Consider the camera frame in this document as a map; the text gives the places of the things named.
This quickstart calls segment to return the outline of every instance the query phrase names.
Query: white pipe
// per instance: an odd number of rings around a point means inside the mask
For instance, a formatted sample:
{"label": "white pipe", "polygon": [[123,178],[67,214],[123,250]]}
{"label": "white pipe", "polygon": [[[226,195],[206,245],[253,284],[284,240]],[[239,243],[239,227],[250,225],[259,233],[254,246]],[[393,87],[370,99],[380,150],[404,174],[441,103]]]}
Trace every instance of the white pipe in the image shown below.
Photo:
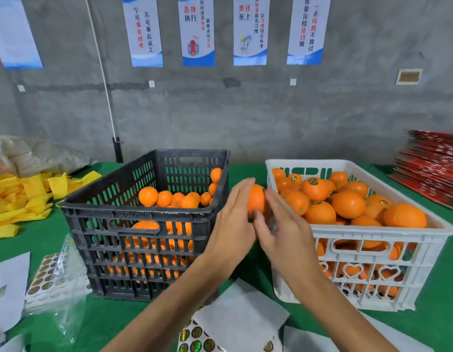
{"label": "white pipe", "polygon": [[98,39],[96,38],[96,32],[94,31],[93,17],[91,16],[91,10],[89,8],[88,0],[86,1],[86,8],[88,9],[89,23],[91,24],[91,30],[93,31],[94,44],[96,45],[96,52],[98,53],[99,65],[101,67],[102,83],[104,84],[104,90],[106,91],[106,100],[108,102],[110,123],[112,125],[112,134],[114,135],[114,140],[116,140],[116,130],[114,129],[114,120],[112,118],[112,110],[110,107],[109,92],[106,85],[106,76],[104,75],[104,68],[102,67],[101,54],[99,52]]}

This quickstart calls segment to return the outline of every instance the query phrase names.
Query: gray concrete wall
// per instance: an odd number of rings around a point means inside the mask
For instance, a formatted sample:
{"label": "gray concrete wall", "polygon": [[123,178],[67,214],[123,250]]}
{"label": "gray concrete wall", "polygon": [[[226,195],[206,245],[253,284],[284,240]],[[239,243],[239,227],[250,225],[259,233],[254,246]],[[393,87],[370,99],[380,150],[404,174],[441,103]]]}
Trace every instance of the gray concrete wall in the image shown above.
{"label": "gray concrete wall", "polygon": [[[0,134],[114,160],[85,1],[23,2],[44,69],[0,63]],[[132,67],[121,0],[90,4],[125,161],[153,148],[229,148],[238,162],[388,163],[408,129],[453,132],[453,0],[332,0],[319,66],[286,65],[292,0],[271,0],[268,64],[249,67],[233,66],[232,0],[215,0],[209,68],[182,65],[177,0],[158,0],[164,68]],[[394,86],[406,67],[424,69],[418,86]],[[241,86],[226,89],[224,77]]]}

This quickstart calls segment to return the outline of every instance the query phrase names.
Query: forearm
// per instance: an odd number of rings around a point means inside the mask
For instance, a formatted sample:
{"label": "forearm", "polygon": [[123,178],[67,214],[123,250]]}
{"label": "forearm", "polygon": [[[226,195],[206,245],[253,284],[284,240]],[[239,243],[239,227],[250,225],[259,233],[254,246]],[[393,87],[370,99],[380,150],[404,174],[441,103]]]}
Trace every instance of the forearm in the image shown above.
{"label": "forearm", "polygon": [[292,291],[341,352],[397,352],[324,275],[313,284],[299,279]]}
{"label": "forearm", "polygon": [[101,352],[163,352],[227,275],[202,254]]}

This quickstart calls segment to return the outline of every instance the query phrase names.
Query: wall banner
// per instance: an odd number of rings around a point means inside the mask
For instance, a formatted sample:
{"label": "wall banner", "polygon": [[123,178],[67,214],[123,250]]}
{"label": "wall banner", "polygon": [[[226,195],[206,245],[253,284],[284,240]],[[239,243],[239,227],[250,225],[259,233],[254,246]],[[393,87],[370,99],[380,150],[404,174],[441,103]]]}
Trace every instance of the wall banner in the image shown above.
{"label": "wall banner", "polygon": [[7,69],[42,68],[21,0],[0,0],[0,60]]}
{"label": "wall banner", "polygon": [[132,66],[163,67],[156,0],[122,0]]}
{"label": "wall banner", "polygon": [[270,0],[233,0],[234,65],[266,65]]}
{"label": "wall banner", "polygon": [[331,0],[293,0],[287,64],[320,64]]}
{"label": "wall banner", "polygon": [[178,0],[184,66],[215,66],[213,0]]}

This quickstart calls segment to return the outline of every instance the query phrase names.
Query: person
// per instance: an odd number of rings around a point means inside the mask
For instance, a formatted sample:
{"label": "person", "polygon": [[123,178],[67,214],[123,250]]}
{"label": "person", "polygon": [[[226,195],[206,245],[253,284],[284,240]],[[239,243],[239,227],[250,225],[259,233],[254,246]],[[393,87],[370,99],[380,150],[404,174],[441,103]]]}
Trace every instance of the person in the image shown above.
{"label": "person", "polygon": [[341,352],[397,352],[321,271],[311,227],[271,189],[265,198],[277,220],[272,235],[264,216],[247,207],[254,178],[235,185],[218,213],[205,252],[101,352],[164,352],[192,315],[246,257],[256,238],[295,297]]}

